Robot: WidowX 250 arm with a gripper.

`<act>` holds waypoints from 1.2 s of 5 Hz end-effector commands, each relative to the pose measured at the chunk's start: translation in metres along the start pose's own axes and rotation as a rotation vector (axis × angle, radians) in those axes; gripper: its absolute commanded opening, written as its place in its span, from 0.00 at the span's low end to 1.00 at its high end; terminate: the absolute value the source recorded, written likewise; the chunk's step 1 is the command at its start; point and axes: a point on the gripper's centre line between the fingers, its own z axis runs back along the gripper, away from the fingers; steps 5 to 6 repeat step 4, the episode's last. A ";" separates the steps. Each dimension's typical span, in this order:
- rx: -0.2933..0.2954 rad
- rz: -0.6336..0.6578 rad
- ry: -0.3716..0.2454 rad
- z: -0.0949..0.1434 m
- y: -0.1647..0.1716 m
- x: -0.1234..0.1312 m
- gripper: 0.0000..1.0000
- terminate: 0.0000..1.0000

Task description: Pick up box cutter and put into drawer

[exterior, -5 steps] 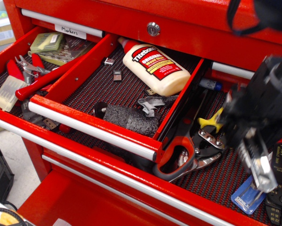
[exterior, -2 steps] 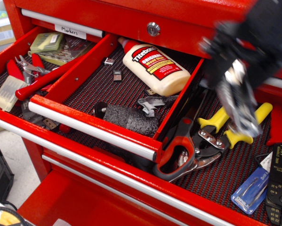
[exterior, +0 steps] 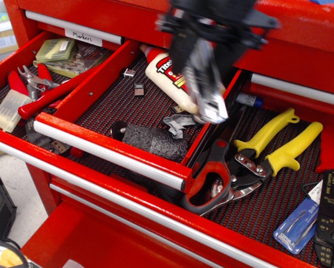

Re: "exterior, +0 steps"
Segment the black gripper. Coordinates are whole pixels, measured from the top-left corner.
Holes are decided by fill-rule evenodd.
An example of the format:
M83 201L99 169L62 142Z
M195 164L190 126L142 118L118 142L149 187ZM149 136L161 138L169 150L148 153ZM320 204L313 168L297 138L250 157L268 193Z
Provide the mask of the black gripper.
M169 55L175 74L185 70L198 41L211 42L211 83L221 82L248 49L259 50L279 21L258 11L255 1L170 1L156 28L172 35Z

